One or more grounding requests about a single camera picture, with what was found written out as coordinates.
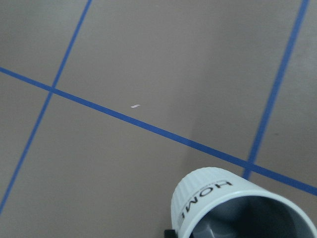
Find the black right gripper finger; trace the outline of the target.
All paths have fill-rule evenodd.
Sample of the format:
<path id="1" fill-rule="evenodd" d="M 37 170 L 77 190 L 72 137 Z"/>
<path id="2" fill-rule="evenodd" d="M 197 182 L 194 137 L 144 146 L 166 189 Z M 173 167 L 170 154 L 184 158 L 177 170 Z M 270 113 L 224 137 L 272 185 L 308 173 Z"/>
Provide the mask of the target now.
<path id="1" fill-rule="evenodd" d="M 174 238 L 174 230 L 164 230 L 164 238 Z"/>

